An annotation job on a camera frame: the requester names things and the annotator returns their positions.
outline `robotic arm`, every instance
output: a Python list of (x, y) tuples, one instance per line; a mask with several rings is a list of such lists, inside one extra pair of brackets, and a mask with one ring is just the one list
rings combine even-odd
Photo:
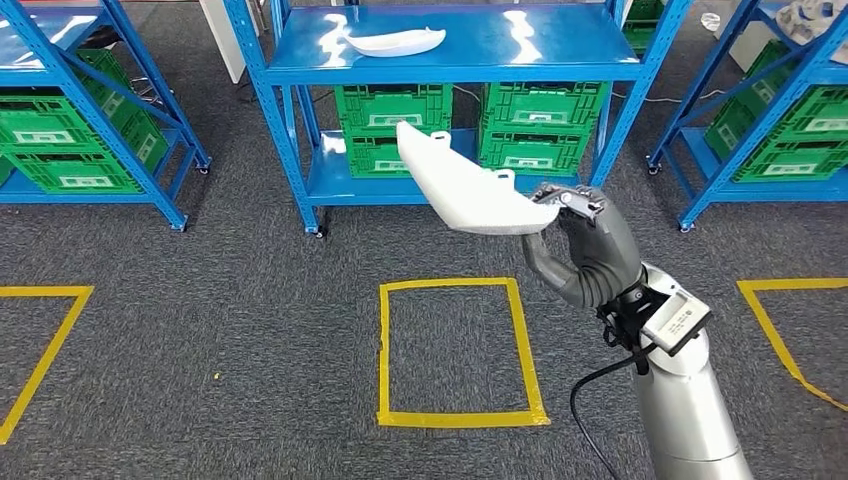
[[(521, 235), (527, 265), (568, 303), (595, 308), (607, 344), (632, 352), (578, 382), (572, 409), (579, 386), (635, 363), (657, 478), (752, 478), (709, 362), (703, 330), (709, 307), (662, 270), (641, 262), (612, 202), (593, 188), (547, 184), (528, 199), (514, 190), (513, 172), (480, 168), (449, 148), (446, 132), (428, 137), (400, 123), (397, 134), (401, 158), (449, 227)], [(553, 222), (568, 235), (573, 266), (553, 257), (545, 245), (541, 231)]]
[[(606, 325), (607, 344), (634, 354), (657, 478), (752, 478), (709, 362), (703, 330), (709, 307), (662, 270), (639, 261), (630, 229), (600, 191), (543, 185), (532, 200), (559, 205), (557, 223), (568, 235), (574, 267), (552, 257), (539, 233), (522, 236), (527, 265), (568, 303), (595, 308)], [(600, 376), (593, 375), (577, 388)], [(578, 418), (576, 393), (572, 390), (572, 412)]]

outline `blue metal shelf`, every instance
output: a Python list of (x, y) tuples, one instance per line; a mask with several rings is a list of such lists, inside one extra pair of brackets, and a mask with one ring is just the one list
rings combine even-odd
[[(848, 201), (848, 169), (842, 169), (826, 181), (809, 182), (740, 182), (731, 181), (733, 174), (766, 138), (783, 114), (814, 85), (848, 85), (848, 66), (830, 57), (848, 37), (848, 10), (834, 19), (830, 28), (809, 45), (799, 46), (786, 37), (774, 21), (778, 9), (785, 4), (742, 0), (736, 13), (727, 23), (718, 44), (707, 57), (693, 84), (666, 127), (659, 144), (648, 159), (656, 169), (665, 158), (690, 201), (678, 217), (681, 231), (694, 226), (695, 219), (712, 203), (717, 202), (844, 202)], [(695, 104), (707, 86), (721, 59), (751, 21), (763, 21), (790, 48), (790, 53), (740, 82), (722, 97), (711, 99), (698, 109)], [(704, 128), (685, 127), (691, 120), (721, 104), (721, 102), (753, 82), (758, 81), (790, 57), (799, 60), (789, 79), (775, 94), (765, 110), (755, 120), (727, 159), (720, 162), (704, 140)], [(671, 144), (680, 137), (695, 160), (698, 173), (704, 180), (700, 190), (689, 183), (685, 172), (671, 155)]]
[[(603, 184), (692, 0), (669, 0), (642, 58), (621, 33), (624, 0), (564, 5), (379, 5), (346, 0), (340, 7), (290, 8), (271, 0), (271, 60), (256, 41), (247, 5), (224, 2), (259, 105), (307, 232), (319, 231), (315, 207), (419, 204), (409, 179), (351, 178), (337, 134), (322, 132), (308, 85), (498, 81), (632, 82), (618, 118), (607, 125), (609, 99), (598, 122), (589, 184)], [(433, 50), (395, 58), (358, 54), (345, 40), (409, 29), (446, 29)], [(292, 90), (312, 148), (307, 178), (300, 168)], [(282, 107), (277, 100), (282, 96)], [(473, 133), (456, 132), (456, 148), (473, 147)], [(473, 158), (473, 148), (467, 151)], [(519, 176), (531, 192), (544, 177)], [(575, 183), (576, 177), (550, 179)]]
[[(134, 92), (74, 55), (74, 50), (102, 25), (111, 25), (124, 40), (162, 100), (163, 110), (145, 103)], [(167, 153), (152, 173), (115, 130), (71, 67), (83, 71), (171, 127), (170, 131), (165, 131), (169, 142)], [(209, 157), (118, 0), (102, 0), (98, 7), (27, 8), (14, 0), (0, 0), (0, 86), (61, 88), (144, 190), (139, 194), (47, 194), (23, 174), (15, 172), (0, 186), (0, 203), (151, 203), (168, 219), (171, 228), (185, 229), (188, 217), (179, 210), (174, 199), (192, 162), (197, 168), (207, 169)], [(185, 146), (186, 154), (166, 190), (158, 180), (178, 145)]]
[[(32, 21), (56, 47), (73, 51), (108, 15), (100, 7), (32, 7)], [(49, 72), (0, 13), (0, 86), (53, 85)]]
[[(451, 131), (451, 148), (475, 158), (475, 132), (471, 129)], [(542, 182), (577, 185), (576, 176), (517, 175), (515, 186), (532, 193)], [(321, 146), (312, 157), (312, 168), (306, 181), (310, 202), (317, 206), (347, 205), (424, 205), (427, 199), (411, 178), (353, 178), (345, 155), (345, 143), (339, 131), (321, 133)]]
[[(704, 127), (682, 128), (681, 138), (700, 172), (707, 178), (721, 166), (704, 141)], [(848, 169), (823, 182), (727, 182), (715, 194), (717, 202), (833, 202), (848, 201)]]
[[(420, 55), (365, 57), (344, 40), (422, 26), (448, 33)], [(357, 84), (374, 81), (379, 71), (381, 82), (398, 83), (635, 80), (640, 67), (602, 3), (347, 6), (292, 9), (267, 78)]]

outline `yellow tape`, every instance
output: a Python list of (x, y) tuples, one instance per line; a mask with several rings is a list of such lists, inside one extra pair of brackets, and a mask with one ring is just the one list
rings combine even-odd
[(91, 296), (91, 292), (93, 290), (94, 287), (83, 286), (0, 287), (0, 297), (76, 297), (74, 304), (71, 305), (71, 309), (68, 310), (68, 314), (65, 315), (65, 319), (62, 320), (62, 323), (59, 325), (59, 329), (50, 341), (50, 344), (47, 345), (47, 350), (44, 351), (44, 354), (35, 366), (35, 370), (32, 371), (29, 380), (27, 380), (27, 383), (18, 395), (17, 400), (15, 400), (15, 404), (12, 405), (12, 409), (9, 410), (9, 414), (6, 415), (3, 425), (0, 425), (0, 445), (5, 445), (9, 440), (9, 437), (12, 435), (12, 431), (18, 425), (21, 416), (24, 414), (24, 410), (26, 410), (27, 405), (29, 405), (30, 400), (32, 400), (33, 395), (35, 395), (35, 391), (41, 384), (41, 380), (43, 380), (44, 375), (47, 374), (47, 369), (50, 368), (50, 364), (53, 363), (53, 360), (56, 358), (56, 354), (58, 354), (59, 349), (62, 348), (65, 338), (71, 332), (71, 328), (77, 321), (77, 317), (79, 317), (80, 312), (82, 312), (83, 307), (86, 302), (88, 302), (88, 297)]
[(756, 294), (757, 291), (768, 290), (845, 288), (848, 287), (848, 278), (776, 278), (770, 280), (739, 280), (736, 284), (739, 286), (739, 290), (742, 292), (742, 296), (745, 297), (748, 305), (751, 306), (751, 310), (753, 310), (754, 316), (757, 317), (757, 321), (760, 322), (760, 326), (762, 327), (763, 332), (765, 332), (766, 337), (768, 337), (769, 342), (771, 342), (771, 346), (774, 348), (775, 353), (777, 353), (780, 363), (789, 370), (789, 374), (798, 380), (798, 382), (800, 382), (801, 385), (813, 395), (843, 411), (848, 412), (848, 405), (832, 398), (830, 395), (819, 390), (815, 385), (811, 384), (806, 378), (804, 378), (804, 375), (801, 373), (801, 369), (798, 368), (798, 364), (795, 363), (795, 360), (789, 353), (789, 349), (786, 348), (786, 344), (783, 343), (783, 339), (780, 338), (780, 334), (777, 332), (777, 329), (774, 328), (774, 324)]
[[(481, 413), (391, 411), (389, 409), (389, 292), (413, 288), (491, 285), (506, 287), (529, 410)], [(380, 285), (380, 343), (379, 410), (377, 411), (377, 424), (379, 425), (419, 428), (491, 428), (549, 425), (551, 423), (542, 404), (542, 395), (539, 390), (539, 382), (536, 379), (536, 369), (533, 365), (533, 354), (530, 350), (530, 339), (527, 336), (527, 325), (524, 321), (524, 310), (521, 307), (521, 296), (518, 293), (518, 284), (513, 278), (438, 278)]]

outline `black cable on floor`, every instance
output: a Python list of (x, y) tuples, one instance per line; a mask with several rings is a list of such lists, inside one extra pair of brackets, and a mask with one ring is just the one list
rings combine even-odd
[(615, 472), (615, 469), (613, 468), (609, 460), (607, 460), (607, 457), (605, 457), (604, 454), (601, 453), (601, 449), (599, 449), (598, 446), (595, 444), (595, 441), (592, 440), (592, 437), (589, 435), (589, 432), (586, 430), (586, 427), (583, 426), (583, 422), (580, 421), (580, 416), (577, 414), (577, 392), (579, 392), (580, 388), (582, 388), (584, 385), (591, 382), (592, 380), (603, 377), (604, 375), (612, 373), (616, 370), (620, 370), (632, 363), (635, 363), (638, 360), (645, 358), (649, 353), (656, 350), (656, 348), (657, 345), (652, 343), (648, 345), (648, 347), (644, 350), (641, 350), (640, 352), (635, 353), (630, 357), (625, 358), (624, 360), (613, 363), (612, 365), (609, 365), (596, 372), (592, 372), (589, 375), (586, 375), (585, 377), (578, 380), (577, 383), (575, 383), (574, 386), (571, 388), (571, 398), (569, 399), (569, 403), (571, 404), (571, 415), (574, 417), (574, 422), (577, 423), (577, 427), (580, 428), (580, 431), (583, 433), (583, 436), (586, 437), (586, 441), (589, 442), (589, 445), (592, 447), (592, 450), (595, 451), (595, 455), (597, 455), (598, 458), (601, 459), (601, 462), (604, 464), (605, 467), (607, 467), (607, 471), (610, 473), (610, 476), (612, 476), (614, 480), (621, 480), (621, 477), (619, 477), (618, 474)]

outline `green plastic crate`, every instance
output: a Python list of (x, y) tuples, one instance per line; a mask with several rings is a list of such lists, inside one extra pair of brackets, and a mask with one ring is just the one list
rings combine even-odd
[[(94, 68), (129, 88), (129, 78), (109, 50), (78, 50)], [(77, 72), (103, 112), (118, 130), (142, 109), (94, 79)], [(0, 146), (15, 144), (97, 143), (97, 135), (73, 104), (56, 88), (12, 90), (0, 94)]]
[(70, 100), (49, 89), (0, 95), (0, 148), (90, 145), (97, 135)]
[(129, 87), (130, 78), (124, 67), (115, 59), (111, 50), (105, 48), (80, 48), (76, 51), (77, 56), (96, 70), (105, 73), (112, 80)]
[[(760, 71), (787, 52), (786, 46), (779, 41), (769, 42), (748, 70), (748, 75)], [(790, 64), (775, 69), (774, 72), (756, 82), (751, 88), (739, 93), (725, 103), (705, 134), (707, 144), (719, 159), (724, 160), (729, 156), (739, 140), (753, 125), (757, 116), (774, 98), (775, 92), (791, 75), (795, 65), (797, 65), (797, 62), (790, 62)], [(808, 168), (809, 159), (798, 163), (799, 166), (807, 165), (807, 167), (799, 169), (798, 173), (794, 174), (788, 172), (793, 171), (795, 167), (792, 167), (792, 165), (795, 164), (786, 164), (789, 167), (781, 167), (775, 164), (774, 168), (769, 169), (767, 163), (778, 161), (775, 159), (788, 162), (795, 161), (791, 159), (795, 154), (787, 153), (785, 149), (776, 147), (778, 144), (786, 145), (792, 142), (800, 142), (802, 144), (840, 145), (843, 141), (848, 141), (848, 88), (842, 86), (813, 87), (789, 108), (777, 125), (754, 150), (746, 163), (740, 167), (739, 171), (742, 173), (755, 172), (752, 175), (760, 175), (756, 173), (760, 172), (762, 175), (757, 177), (760, 180), (741, 180), (743, 178), (742, 173), (734, 178), (740, 179), (737, 181), (774, 181), (779, 178), (780, 172), (787, 175), (787, 180), (827, 178), (832, 175), (829, 165), (833, 162), (828, 160), (828, 154), (823, 150), (818, 150), (822, 162), (820, 169)]]
[(733, 175), (733, 181), (821, 181), (848, 165), (848, 141), (776, 142), (761, 146)]
[(486, 168), (526, 175), (574, 175), (589, 137), (527, 133), (483, 133), (478, 159)]
[(609, 85), (601, 82), (487, 84), (480, 126), (486, 133), (590, 135), (607, 88)]
[(356, 178), (409, 177), (396, 137), (346, 138), (350, 174)]
[(168, 141), (147, 112), (136, 113), (124, 126), (121, 135), (150, 171), (168, 150)]
[(346, 137), (389, 137), (406, 121), (425, 133), (450, 129), (453, 85), (344, 85), (335, 87)]
[[(748, 75), (761, 70), (787, 52), (788, 49), (780, 42), (769, 42), (748, 70)], [(732, 147), (753, 125), (757, 116), (765, 110), (766, 105), (789, 78), (794, 66), (785, 65), (776, 69), (722, 107), (707, 132), (707, 143), (713, 147), (719, 158), (727, 157)], [(848, 140), (848, 87), (810, 88), (783, 115), (767, 139)]]
[(15, 166), (12, 162), (6, 160), (4, 157), (0, 156), (0, 186), (9, 179), (9, 176), (12, 175), (12, 172), (15, 170)]
[(137, 193), (141, 187), (106, 152), (16, 153), (7, 158), (46, 193)]
[[(146, 112), (139, 112), (124, 127), (124, 139), (148, 171), (153, 171), (168, 150), (168, 142)], [(140, 187), (103, 144), (64, 151), (6, 150), (5, 154), (27, 177), (47, 193), (132, 193)]]
[(634, 0), (622, 32), (635, 53), (645, 53), (664, 9), (660, 0)]

